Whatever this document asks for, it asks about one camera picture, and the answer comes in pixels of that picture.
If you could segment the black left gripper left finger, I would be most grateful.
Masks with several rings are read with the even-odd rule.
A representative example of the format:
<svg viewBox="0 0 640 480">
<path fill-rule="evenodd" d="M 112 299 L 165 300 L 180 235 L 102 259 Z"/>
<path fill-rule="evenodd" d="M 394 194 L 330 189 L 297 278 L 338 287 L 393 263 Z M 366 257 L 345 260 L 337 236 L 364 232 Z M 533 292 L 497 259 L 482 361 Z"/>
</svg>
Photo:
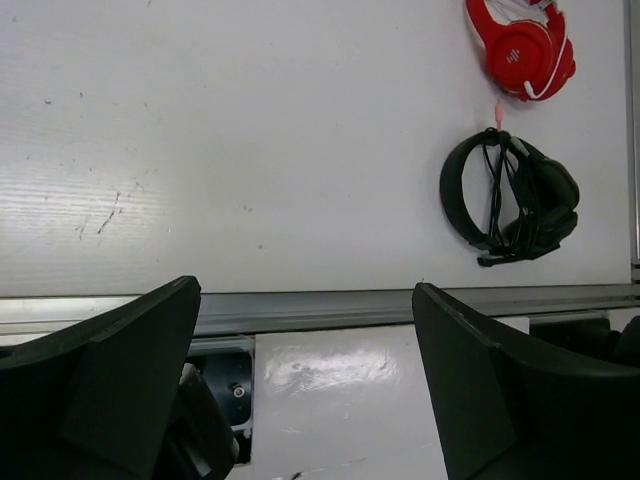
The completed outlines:
<svg viewBox="0 0 640 480">
<path fill-rule="evenodd" d="M 148 479 L 201 301 L 179 277 L 1 350 L 4 479 Z"/>
</svg>

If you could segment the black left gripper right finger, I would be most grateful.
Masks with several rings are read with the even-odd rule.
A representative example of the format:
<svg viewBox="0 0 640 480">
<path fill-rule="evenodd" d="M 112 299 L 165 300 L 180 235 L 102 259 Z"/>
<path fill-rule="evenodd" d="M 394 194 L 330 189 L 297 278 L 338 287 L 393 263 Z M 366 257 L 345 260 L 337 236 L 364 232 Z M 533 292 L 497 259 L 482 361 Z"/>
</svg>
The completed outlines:
<svg viewBox="0 0 640 480">
<path fill-rule="evenodd" d="M 412 313 L 451 479 L 635 479 L 639 323 L 599 352 L 518 331 L 420 283 Z"/>
</svg>

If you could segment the black headset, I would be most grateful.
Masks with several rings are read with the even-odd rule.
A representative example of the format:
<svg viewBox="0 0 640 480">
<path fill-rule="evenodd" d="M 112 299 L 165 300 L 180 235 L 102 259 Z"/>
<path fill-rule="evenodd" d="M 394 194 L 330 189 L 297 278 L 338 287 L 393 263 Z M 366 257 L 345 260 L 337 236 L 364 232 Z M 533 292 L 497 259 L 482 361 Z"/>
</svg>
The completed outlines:
<svg viewBox="0 0 640 480">
<path fill-rule="evenodd" d="M 474 223 L 462 177 L 473 150 L 480 149 L 491 175 L 489 226 Z M 567 169 L 525 140 L 488 128 L 459 143 L 440 173 L 440 201 L 449 224 L 484 254 L 483 268 L 537 260 L 561 246 L 578 224 L 580 190 Z"/>
</svg>

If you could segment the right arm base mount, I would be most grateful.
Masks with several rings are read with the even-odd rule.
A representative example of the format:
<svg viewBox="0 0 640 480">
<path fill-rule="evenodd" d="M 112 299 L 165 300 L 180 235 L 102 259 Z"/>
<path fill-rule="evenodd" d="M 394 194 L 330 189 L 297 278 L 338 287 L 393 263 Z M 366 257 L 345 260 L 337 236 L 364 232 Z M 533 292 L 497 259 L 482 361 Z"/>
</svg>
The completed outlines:
<svg viewBox="0 0 640 480">
<path fill-rule="evenodd" d="M 530 334 L 552 345 L 598 360 L 639 367 L 639 317 L 635 316 L 621 332 L 611 328 L 608 319 L 532 325 Z"/>
</svg>

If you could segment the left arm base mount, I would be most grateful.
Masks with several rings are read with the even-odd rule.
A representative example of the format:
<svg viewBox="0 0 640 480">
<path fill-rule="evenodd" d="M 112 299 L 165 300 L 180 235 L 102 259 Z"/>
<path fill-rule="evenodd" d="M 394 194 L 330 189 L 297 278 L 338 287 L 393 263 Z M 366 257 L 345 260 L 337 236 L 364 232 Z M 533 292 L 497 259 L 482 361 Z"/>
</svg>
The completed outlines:
<svg viewBox="0 0 640 480">
<path fill-rule="evenodd" d="M 253 347 L 196 342 L 156 462 L 155 479 L 227 479 L 251 458 Z"/>
</svg>

